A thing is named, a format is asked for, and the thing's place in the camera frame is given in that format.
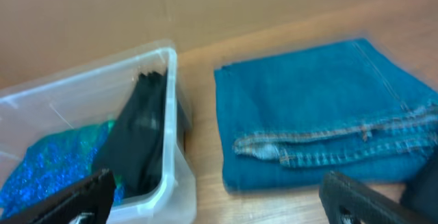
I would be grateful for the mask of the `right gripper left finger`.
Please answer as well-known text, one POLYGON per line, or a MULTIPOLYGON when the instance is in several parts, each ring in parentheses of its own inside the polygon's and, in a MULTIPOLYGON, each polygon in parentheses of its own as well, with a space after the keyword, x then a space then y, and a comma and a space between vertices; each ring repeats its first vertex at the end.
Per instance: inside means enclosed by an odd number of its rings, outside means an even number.
POLYGON ((114 202, 116 182, 109 169, 88 176, 45 200, 3 219, 1 224, 105 224, 114 202))

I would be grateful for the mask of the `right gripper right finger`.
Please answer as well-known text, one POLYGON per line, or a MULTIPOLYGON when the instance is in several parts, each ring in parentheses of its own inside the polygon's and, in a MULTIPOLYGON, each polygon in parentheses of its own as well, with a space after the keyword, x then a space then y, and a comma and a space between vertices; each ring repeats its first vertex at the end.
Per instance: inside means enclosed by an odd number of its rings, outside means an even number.
POLYGON ((342 173, 324 175, 319 197, 330 224, 433 224, 385 195, 342 173))

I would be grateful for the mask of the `blue green sparkly fabric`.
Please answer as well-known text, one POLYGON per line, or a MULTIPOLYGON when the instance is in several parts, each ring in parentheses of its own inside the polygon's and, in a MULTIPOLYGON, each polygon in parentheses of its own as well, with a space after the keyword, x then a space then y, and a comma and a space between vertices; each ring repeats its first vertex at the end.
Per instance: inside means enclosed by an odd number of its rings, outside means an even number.
POLYGON ((70 129, 30 146, 1 188, 2 219, 89 176, 92 161, 114 121, 70 129))

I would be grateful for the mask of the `black cloth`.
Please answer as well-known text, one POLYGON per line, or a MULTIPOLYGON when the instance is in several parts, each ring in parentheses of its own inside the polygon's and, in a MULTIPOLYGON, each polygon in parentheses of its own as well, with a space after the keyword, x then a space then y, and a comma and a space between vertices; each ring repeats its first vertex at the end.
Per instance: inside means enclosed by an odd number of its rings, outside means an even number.
POLYGON ((437 222, 437 157, 407 183, 400 204, 437 222))
POLYGON ((133 92, 95 155, 94 171, 109 169, 121 179, 124 197, 145 195, 162 178, 167 75, 138 75, 133 92))

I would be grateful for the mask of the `blue denim jeans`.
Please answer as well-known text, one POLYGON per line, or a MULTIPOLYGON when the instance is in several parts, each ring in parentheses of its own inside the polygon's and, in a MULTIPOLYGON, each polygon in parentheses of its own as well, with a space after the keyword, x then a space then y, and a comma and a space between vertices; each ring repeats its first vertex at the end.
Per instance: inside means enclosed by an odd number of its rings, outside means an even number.
POLYGON ((437 93, 356 38, 215 70, 229 192, 319 184, 339 171, 413 177, 437 148, 437 93))

